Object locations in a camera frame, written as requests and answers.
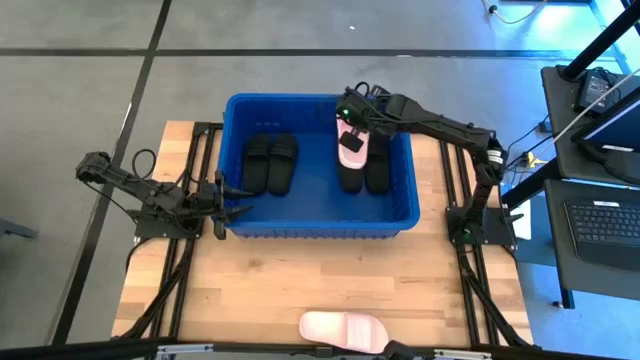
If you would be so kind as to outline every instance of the blue plastic bin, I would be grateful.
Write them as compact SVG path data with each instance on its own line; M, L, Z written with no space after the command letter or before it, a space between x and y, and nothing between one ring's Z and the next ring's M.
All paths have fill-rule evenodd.
M243 237L388 238L420 218L408 134L390 143L391 190L357 195L342 191L336 172L336 95L237 94L229 99L218 169L229 185L242 188L242 154L256 133L292 133L298 161L290 192L268 192L228 205L254 208L231 223Z

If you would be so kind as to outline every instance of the desk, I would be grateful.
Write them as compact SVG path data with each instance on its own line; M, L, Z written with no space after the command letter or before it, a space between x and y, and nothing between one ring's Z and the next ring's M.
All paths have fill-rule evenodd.
M178 177L192 128L193 122L167 123L156 180ZM214 140L214 165L219 133ZM469 346L460 275L454 248L447 240L439 143L417 135L412 145L421 220L393 239L242 239L228 231L227 240L219 241L207 219L204 236L195 245L179 338L306 344L298 333L298 320L305 311L321 309L369 313L384 323L391 338L409 345ZM201 153L199 149L196 164ZM455 161L453 147L450 154ZM468 155L466 163L473 186ZM451 168L460 202L457 165ZM211 166L210 178L214 171ZM493 206L497 206L497 192L493 195ZM167 243L167 239L153 239L133 255L113 335L128 330L158 291ZM494 301L519 335L531 342L513 259L498 246L483 249ZM481 340L487 342L482 306L475 300ZM161 334L167 334L172 300L167 304Z
M558 69L555 67L542 69L542 84L553 132L559 133L577 115L571 105L576 99L580 84L562 80L558 75ZM621 96L626 96L638 86L640 86L639 77L629 79L619 87ZM541 191L546 179L580 179L627 185L627 183L609 175L599 164L586 159L577 145L571 141L571 135L579 130L580 125L588 121L590 121L589 118L583 117L574 125L573 129L569 130L556 142L556 158L504 194L502 201L509 206L509 209L515 209L518 205ZM614 151L609 158L609 163L625 174L640 177L640 154Z
M571 290L640 300L640 273L592 264L576 257L564 210L564 202L572 198L640 202L640 192L557 180L545 181L544 190L558 264L558 279L563 289L564 307L572 305Z

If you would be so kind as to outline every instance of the electronic device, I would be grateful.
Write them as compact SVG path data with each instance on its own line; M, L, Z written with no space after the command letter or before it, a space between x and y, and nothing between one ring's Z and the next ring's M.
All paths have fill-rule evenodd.
M640 152L640 87L611 106L571 139L584 140L596 150Z
M640 271L640 203L576 199L565 211L580 259Z
M615 75L610 75L608 71L601 68L587 70L580 89L578 90L574 110L579 112L586 109L594 101L598 100L600 96L609 91L615 81L615 79L611 79L611 76ZM613 97L615 95L616 91L600 100L600 102L589 110L589 114L600 115L604 113L613 105Z

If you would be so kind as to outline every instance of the white cable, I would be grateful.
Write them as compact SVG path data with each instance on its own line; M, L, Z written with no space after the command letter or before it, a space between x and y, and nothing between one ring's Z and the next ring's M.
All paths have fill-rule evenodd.
M631 74L627 75L624 79L622 79L619 83L615 84L614 86L611 87L611 89L609 89L606 93L602 94L596 101L592 102L591 105L587 106L586 109L582 110L582 112L580 114L578 114L578 116L575 117L575 119L573 119L569 125L567 125L561 132L560 134L558 134L558 136L553 138L553 141L547 145L547 147L545 147L544 149L542 149L542 151L540 152L540 154L533 160L531 160L531 162L529 163L529 165L534 164L536 161L540 160L540 156L542 156L542 154L544 154L545 152L547 152L547 150L549 150L549 148L551 148L551 146L553 146L553 144L555 144L558 140L560 140L560 138L567 133L567 131L569 131L569 129L573 126L573 124L575 124L578 120L580 120L584 114L586 114L587 112L589 112L589 110L591 110L591 108L593 108L594 106L596 106L596 104L598 104L602 99L604 99L605 97L607 97L607 95L611 94L615 89L617 89L620 85L624 84L627 80L631 79L631 77L633 75L635 75L636 73L640 72L640 68L638 68L636 71L632 72Z
M547 1L549 0L542 0L542 2L540 2L540 4L538 4L535 8L533 8L533 10L531 10L530 13L528 13L527 15L525 15L523 18L520 18L516 21L508 21L505 18L502 17L502 15L500 15L500 13L498 12L498 7L496 6L496 9L493 11L493 13L491 13L492 15L495 14L498 19L500 19L500 21L502 21L505 24L508 25L513 25L516 23L519 23L520 21L528 18L529 16L533 15L533 13L535 13L536 11L538 11L538 9L540 9L542 7L542 5L544 5L545 3L547 3ZM491 4L489 4L488 0L482 0L482 2L485 4L485 6L487 7L487 11L491 8Z

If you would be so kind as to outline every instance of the black metal frame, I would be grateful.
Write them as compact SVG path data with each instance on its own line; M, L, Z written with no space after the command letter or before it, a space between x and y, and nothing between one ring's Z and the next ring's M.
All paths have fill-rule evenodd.
M456 160L458 163L458 173L460 175L460 182L462 184L462 193L464 194L464 200L466 201L471 197L471 185L469 185L469 174L467 172L467 162L464 157L464 152L461 147L456 146ZM473 257L476 263L476 272L478 274L478 280L483 290L491 296L489 290L489 281L487 279L487 269L484 263L484 254L482 252L482 245L471 245L473 247ZM484 317L487 323L487 332L489 335L489 344L497 345L498 330L496 325L489 316L488 310L484 309Z
M610 358L576 355L563 352L545 351L539 348L515 348L500 345L480 344L470 348L416 347L410 348L412 356L426 359L464 358L464 359L505 359L505 360L605 360ZM180 353L265 353L309 355L317 358L333 358L348 355L369 355L333 346L316 345L270 345L238 343L188 343L174 338L154 339L118 339L108 342L69 344L57 346L38 346L32 348L0 350L2 359L38 359L38 360L85 360L85 359L133 359L154 357L156 355L175 356ZM401 355L385 354L389 359L408 359Z
M202 162L200 164L200 172L198 176L198 180L196 182L197 192L200 191L200 186L205 179L208 178L209 165L211 163L211 155L213 154L213 140L215 137L215 133L218 130L222 130L222 124L214 124L214 123L203 123L196 122L193 126L193 130L191 133L191 141L189 143L189 152L187 154L187 175L182 179L181 187L185 193L185 195L189 192L189 186L193 179L191 175L193 173L193 169L195 167L196 154L198 150L198 144L200 143L200 139L203 135L205 135L206 143L204 147L204 153L202 156ZM198 230L197 237L202 235L202 226ZM185 273L183 274L181 280L178 283L178 289L176 293L176 298L173 306L173 312L171 316L171 322L169 325L169 336L176 337L178 335L178 331L180 328L180 320L182 319L182 307L184 306L184 298L186 296L187 290L187 281L189 279L189 271L191 269L191 259L193 258L193 249L195 238L187 238L185 239L185 252L183 256L186 256L186 266ZM160 287L162 288L168 283L169 277L171 276L176 251L178 248L179 239L172 238L169 240L169 246L167 247L167 256L165 258L164 267L162 270L162 280L160 282ZM157 337L160 335L160 328L162 324L164 312L164 305L161 306L160 311L155 315L151 323L151 332L150 337Z
M544 164L540 169L536 170L518 186L507 191L502 195L502 202L508 209L515 209L520 206L527 199L536 195L543 189L544 181L547 179L559 180L562 179L560 174L560 168L558 167L558 159L553 158L548 163Z
M593 13L593 16L596 17L596 20L598 21L600 26L603 27L603 28L606 28L608 26L607 20L604 18L604 15L600 11L600 8L598 7L598 4L595 1L592 1L592 2L589 3L589 8L591 8L591 12ZM623 74L630 74L631 73L631 68L629 67L629 64L627 63L627 58L624 55L624 53L622 52L622 50L620 50L620 46L618 46L618 44L613 43L613 45L611 46L611 49L607 50L607 51L613 53L613 56L616 58L616 62L618 63L618 66L620 67L620 71Z
M629 6L631 6L631 1L633 0L620 0L622 2L622 6L624 6L624 8L628 8ZM634 28L636 28L636 31L638 32L638 35L640 36L640 23L637 23L635 25L633 25Z
M451 171L451 159L449 156L449 146L446 142L440 141L440 153L442 154L442 169L444 173L444 182L447 188L448 207L456 206L456 188L453 184L453 172ZM463 244L455 245L456 252L466 252ZM458 262L458 271L460 272L460 286L462 287L462 297L464 299L464 309L467 318L467 328L469 330L469 341L471 345L480 343L480 335L478 333L478 320L476 319L475 305L471 287L462 276L462 264Z
M566 80L578 78L582 72L600 57L609 47L615 44L632 26L638 25L640 20L640 2L634 1L620 14L598 37L578 55L560 76Z

